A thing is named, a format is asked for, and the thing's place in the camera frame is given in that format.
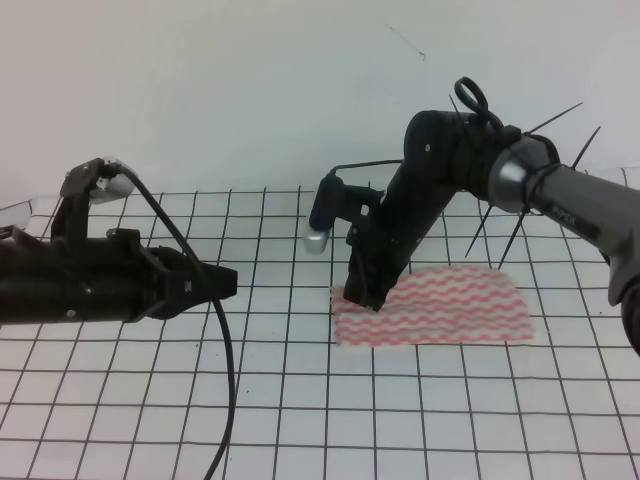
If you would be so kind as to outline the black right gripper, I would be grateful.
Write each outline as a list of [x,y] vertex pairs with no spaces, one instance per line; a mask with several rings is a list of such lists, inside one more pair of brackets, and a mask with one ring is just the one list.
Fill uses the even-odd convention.
[[450,185],[437,168],[399,167],[381,203],[348,233],[344,299],[379,312],[449,201]]

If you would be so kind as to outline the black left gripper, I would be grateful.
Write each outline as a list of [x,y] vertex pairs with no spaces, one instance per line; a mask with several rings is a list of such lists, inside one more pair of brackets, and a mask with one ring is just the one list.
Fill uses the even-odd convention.
[[169,247],[147,248],[133,230],[71,244],[49,243],[54,261],[47,314],[58,321],[168,320],[203,303],[237,294],[236,270],[201,263],[196,269]]

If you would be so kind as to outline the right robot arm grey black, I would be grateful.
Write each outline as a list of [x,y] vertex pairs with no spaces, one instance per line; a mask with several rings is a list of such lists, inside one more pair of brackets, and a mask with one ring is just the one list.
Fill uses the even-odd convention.
[[467,77],[454,90],[467,112],[422,111],[383,199],[348,235],[346,300],[379,310],[412,253],[452,197],[466,191],[501,210],[536,210],[598,249],[610,268],[608,301],[639,347],[639,193],[564,165],[553,142],[506,126]]

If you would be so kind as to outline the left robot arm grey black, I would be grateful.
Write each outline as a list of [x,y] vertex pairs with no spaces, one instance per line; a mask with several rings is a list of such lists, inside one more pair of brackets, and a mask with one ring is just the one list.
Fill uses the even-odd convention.
[[138,231],[111,229],[69,247],[15,229],[1,242],[1,322],[56,324],[169,320],[237,293],[236,271],[194,265],[169,247],[145,248]]

